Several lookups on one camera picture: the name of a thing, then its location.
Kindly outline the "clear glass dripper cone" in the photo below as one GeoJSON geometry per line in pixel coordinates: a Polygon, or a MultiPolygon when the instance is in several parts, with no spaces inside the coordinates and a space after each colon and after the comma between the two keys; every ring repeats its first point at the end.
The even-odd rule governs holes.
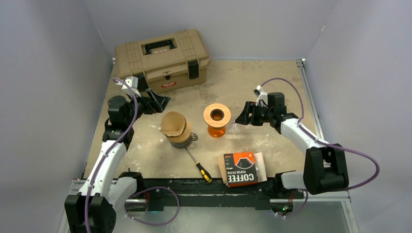
{"type": "Polygon", "coordinates": [[[246,126],[236,123],[234,120],[231,121],[226,127],[226,133],[231,135],[241,135],[244,134],[246,126]]]}

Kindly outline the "coffee paper filter box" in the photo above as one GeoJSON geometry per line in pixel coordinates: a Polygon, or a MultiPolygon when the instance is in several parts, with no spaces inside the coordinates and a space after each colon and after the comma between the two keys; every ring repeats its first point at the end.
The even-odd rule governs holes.
{"type": "Polygon", "coordinates": [[[258,183],[255,157],[251,151],[225,154],[223,158],[228,187],[258,183]]]}

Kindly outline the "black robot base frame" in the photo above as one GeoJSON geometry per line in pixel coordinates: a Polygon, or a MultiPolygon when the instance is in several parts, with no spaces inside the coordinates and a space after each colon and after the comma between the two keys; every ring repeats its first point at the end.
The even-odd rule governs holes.
{"type": "Polygon", "coordinates": [[[293,203],[301,201],[339,201],[348,198],[342,192],[305,194],[298,190],[281,189],[275,178],[249,186],[227,187],[221,178],[207,183],[201,178],[143,178],[139,172],[124,172],[114,179],[109,190],[118,191],[120,183],[129,178],[132,193],[127,203],[141,200],[148,211],[163,211],[164,207],[235,207],[255,210],[292,211],[293,203]]]}

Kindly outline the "orange glass carafe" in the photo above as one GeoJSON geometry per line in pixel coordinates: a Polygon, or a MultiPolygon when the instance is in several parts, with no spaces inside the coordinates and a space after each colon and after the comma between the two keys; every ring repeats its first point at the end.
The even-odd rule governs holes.
{"type": "Polygon", "coordinates": [[[215,137],[215,138],[219,138],[219,137],[222,137],[225,134],[226,127],[224,126],[224,127],[221,127],[221,128],[213,128],[211,126],[208,126],[207,131],[208,131],[210,136],[215,137]]]}

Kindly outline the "smoky glass carafe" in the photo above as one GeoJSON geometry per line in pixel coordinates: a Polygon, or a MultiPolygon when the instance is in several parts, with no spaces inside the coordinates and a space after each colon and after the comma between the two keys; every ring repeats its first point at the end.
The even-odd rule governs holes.
{"type": "Polygon", "coordinates": [[[189,138],[187,138],[185,141],[176,143],[176,142],[172,142],[170,141],[170,144],[177,149],[185,149],[187,148],[192,142],[197,141],[198,140],[198,135],[195,133],[191,133],[189,138]]]}

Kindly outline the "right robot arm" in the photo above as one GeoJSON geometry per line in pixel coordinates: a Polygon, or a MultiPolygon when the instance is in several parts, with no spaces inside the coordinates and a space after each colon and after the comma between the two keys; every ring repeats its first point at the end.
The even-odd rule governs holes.
{"type": "Polygon", "coordinates": [[[345,153],[326,143],[316,141],[316,135],[302,125],[294,113],[289,113],[284,94],[266,93],[254,90],[256,101],[248,101],[235,122],[241,125],[262,126],[270,124],[280,135],[286,137],[305,157],[302,172],[288,171],[277,173],[278,180],[273,184],[273,192],[283,198],[292,189],[307,190],[316,195],[325,192],[341,191],[348,187],[349,178],[345,153]]]}

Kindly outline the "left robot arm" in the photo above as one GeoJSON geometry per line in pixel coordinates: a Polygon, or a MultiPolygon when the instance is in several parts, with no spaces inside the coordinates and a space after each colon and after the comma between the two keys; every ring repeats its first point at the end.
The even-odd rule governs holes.
{"type": "Polygon", "coordinates": [[[143,114],[162,113],[171,101],[170,97],[149,88],[146,92],[146,96],[133,91],[126,98],[117,95],[109,99],[98,159],[83,186],[76,194],[68,195],[64,203],[70,232],[111,233],[117,210],[126,199],[143,196],[145,185],[141,173],[124,172],[117,181],[113,179],[133,139],[134,122],[143,114]]]}

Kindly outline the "wooden ring holder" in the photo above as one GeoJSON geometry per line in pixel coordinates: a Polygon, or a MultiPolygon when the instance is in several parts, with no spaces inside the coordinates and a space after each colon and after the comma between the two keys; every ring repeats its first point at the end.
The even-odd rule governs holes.
{"type": "Polygon", "coordinates": [[[212,128],[225,127],[231,120],[229,108],[221,103],[214,103],[205,108],[203,117],[206,124],[212,128]]]}
{"type": "Polygon", "coordinates": [[[183,127],[182,132],[178,136],[166,136],[169,141],[172,142],[182,142],[189,138],[190,134],[192,133],[192,125],[190,122],[186,122],[186,126],[183,127]]]}

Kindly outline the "brown paper coffee filter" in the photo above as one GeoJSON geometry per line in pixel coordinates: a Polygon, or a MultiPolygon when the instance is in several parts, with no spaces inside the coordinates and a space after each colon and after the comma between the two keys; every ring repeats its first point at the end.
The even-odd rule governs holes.
{"type": "Polygon", "coordinates": [[[166,113],[160,123],[160,132],[165,136],[178,136],[186,126],[186,118],[179,112],[166,113]]]}

